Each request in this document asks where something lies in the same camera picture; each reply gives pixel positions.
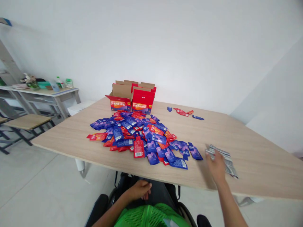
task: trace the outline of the wooden table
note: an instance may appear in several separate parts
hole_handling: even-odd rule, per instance
[[[194,114],[194,119],[167,111],[167,106]],[[130,151],[109,151],[99,141],[89,141],[96,133],[89,126],[94,121],[110,117],[110,101],[103,98],[33,140],[33,144],[56,153],[81,159],[110,169],[158,181],[201,189],[216,189],[207,162],[189,157],[188,170],[149,164],[147,158],[134,159]],[[228,151],[239,179],[226,175],[234,194],[256,197],[303,199],[303,162],[247,128],[232,117],[196,108],[154,102],[152,114],[157,116],[178,140],[192,142],[205,157],[209,144]]]
[[[43,103],[46,105],[49,105],[53,112],[55,113],[55,116],[59,115],[56,111],[56,108],[59,109],[59,112],[61,113],[62,117],[64,119],[68,118],[68,112],[63,105],[63,101],[68,100],[70,98],[75,98],[77,104],[81,103],[78,91],[79,88],[63,88],[60,89],[60,91],[56,92],[54,90],[48,90],[48,89],[40,89],[40,90],[31,90],[31,89],[25,89],[25,90],[18,90],[13,89],[13,91],[19,92],[19,94],[22,96],[22,98],[25,100],[25,102],[32,108],[33,113],[40,115],[40,111],[35,106],[35,103]],[[36,99],[35,97],[38,96],[48,96],[50,97],[50,102],[45,100]]]

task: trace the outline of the plastic bottle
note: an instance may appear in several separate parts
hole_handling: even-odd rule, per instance
[[[65,84],[64,84],[64,82],[60,79],[60,77],[57,77],[56,82],[57,82],[59,88],[65,88]]]
[[[65,84],[66,84],[67,88],[73,88],[74,87],[72,79],[68,79],[68,78],[65,79]]]

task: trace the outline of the pile of packets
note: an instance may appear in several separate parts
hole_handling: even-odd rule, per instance
[[[156,116],[147,118],[140,111],[116,112],[110,118],[90,124],[92,128],[106,129],[106,132],[88,135],[87,138],[103,142],[103,146],[109,147],[110,151],[130,150],[134,158],[147,157],[151,165],[163,162],[164,165],[187,169],[185,160],[188,160],[189,152],[194,159],[203,160],[192,143],[178,141],[177,136],[159,121]],[[179,150],[183,158],[176,157],[172,150]]]

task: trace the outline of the barcode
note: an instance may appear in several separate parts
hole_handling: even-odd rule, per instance
[[[182,163],[183,168],[186,168],[185,161],[181,160],[181,163]]]

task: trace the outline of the cardboard box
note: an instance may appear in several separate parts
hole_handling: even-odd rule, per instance
[[[106,97],[110,99],[111,110],[131,111],[132,107],[132,111],[150,114],[156,89],[154,84],[116,80],[112,93]]]
[[[133,100],[132,110],[142,111],[145,114],[150,114],[154,102],[156,87],[154,84],[140,83],[132,84]]]
[[[111,110],[130,112],[132,102],[132,86],[130,84],[113,84],[112,92],[106,97],[110,99]]]

